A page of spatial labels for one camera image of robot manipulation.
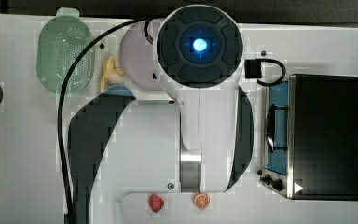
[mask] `small figurine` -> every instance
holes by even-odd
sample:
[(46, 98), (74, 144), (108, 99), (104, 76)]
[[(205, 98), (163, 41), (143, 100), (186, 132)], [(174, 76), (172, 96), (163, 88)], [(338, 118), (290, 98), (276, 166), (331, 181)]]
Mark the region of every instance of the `small figurine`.
[(103, 64), (103, 76), (101, 77), (101, 92), (106, 90), (106, 82), (111, 85), (124, 84), (124, 72), (121, 68), (115, 67), (115, 58), (110, 56)]
[(208, 195), (205, 193), (197, 193), (193, 196), (193, 203), (200, 210), (204, 210), (205, 208), (207, 208), (210, 201), (211, 200), (209, 199)]
[(157, 194), (152, 194), (149, 197), (149, 205), (153, 212), (157, 213), (164, 206), (164, 200)]

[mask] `white tabletop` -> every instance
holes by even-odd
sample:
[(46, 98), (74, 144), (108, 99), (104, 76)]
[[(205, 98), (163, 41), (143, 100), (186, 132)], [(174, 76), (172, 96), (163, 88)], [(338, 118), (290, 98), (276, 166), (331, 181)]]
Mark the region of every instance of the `white tabletop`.
[[(36, 75), (38, 35), (52, 18), (0, 15), (0, 84), (4, 90), (0, 106), (0, 224), (63, 223), (58, 96), (46, 90)], [(125, 21), (81, 20), (94, 36)], [(118, 57), (125, 31), (102, 40), (106, 48), (96, 48), (91, 83), (66, 98), (65, 126), (82, 105), (98, 95), (102, 61), (108, 55)], [(241, 24), (241, 31), (248, 49), (265, 50), (268, 57), (283, 61), (287, 74), (358, 76), (358, 29)], [(138, 99), (168, 99), (164, 92), (138, 90), (128, 80), (126, 84)], [(262, 91), (249, 91), (258, 141), (251, 165), (235, 188), (211, 194), (212, 204), (205, 211), (192, 205), (189, 194), (163, 195), (166, 205), (157, 215), (148, 208), (144, 194), (128, 195), (123, 200), (126, 223), (358, 223), (358, 202), (291, 201), (261, 186), (255, 172), (262, 165)]]

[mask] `blue led light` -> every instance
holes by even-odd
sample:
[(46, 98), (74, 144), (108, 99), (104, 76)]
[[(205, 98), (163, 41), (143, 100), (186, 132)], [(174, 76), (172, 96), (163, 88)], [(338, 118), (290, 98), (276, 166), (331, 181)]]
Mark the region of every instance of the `blue led light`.
[(194, 50), (198, 52), (206, 50), (207, 47), (208, 47), (208, 43), (202, 38), (196, 39), (193, 43)]

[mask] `green plastic container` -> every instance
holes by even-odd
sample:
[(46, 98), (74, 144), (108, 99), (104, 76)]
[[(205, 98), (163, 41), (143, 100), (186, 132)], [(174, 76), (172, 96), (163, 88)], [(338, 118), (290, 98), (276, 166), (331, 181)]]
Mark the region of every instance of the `green plastic container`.
[[(66, 72), (80, 52), (93, 39), (89, 27), (79, 18), (74, 8), (60, 8), (56, 18), (40, 32), (37, 53), (37, 76), (40, 82), (55, 93), (61, 92)], [(82, 90), (94, 71), (94, 48), (83, 57), (69, 79), (66, 93)]]

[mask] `silver cylinder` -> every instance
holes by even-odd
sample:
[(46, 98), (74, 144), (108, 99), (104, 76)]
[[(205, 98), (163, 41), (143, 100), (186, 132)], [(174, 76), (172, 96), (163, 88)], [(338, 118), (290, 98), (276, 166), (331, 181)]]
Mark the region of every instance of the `silver cylinder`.
[(200, 192), (202, 152), (181, 149), (180, 181), (182, 192)]

